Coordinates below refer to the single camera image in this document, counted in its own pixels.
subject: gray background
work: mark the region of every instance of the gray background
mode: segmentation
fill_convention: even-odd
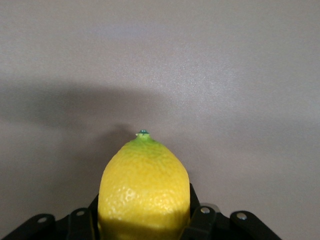
[[[201,202],[320,236],[318,0],[0,2],[0,237],[86,207],[147,129]]]

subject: lemon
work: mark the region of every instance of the lemon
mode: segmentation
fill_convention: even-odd
[[[107,164],[98,196],[102,240],[177,240],[190,219],[189,176],[146,130]]]

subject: textured yellow rind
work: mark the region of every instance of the textured yellow rind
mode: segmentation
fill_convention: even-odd
[[[186,169],[164,145],[139,133],[103,172],[98,197],[101,239],[177,240],[189,217]]]

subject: gray surface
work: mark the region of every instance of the gray surface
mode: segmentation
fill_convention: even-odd
[[[87,206],[147,129],[201,202],[320,236],[320,3],[0,2],[0,237]]]

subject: yellow lemon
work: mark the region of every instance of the yellow lemon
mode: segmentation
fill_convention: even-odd
[[[103,240],[177,240],[190,218],[189,176],[146,130],[107,164],[98,196]]]

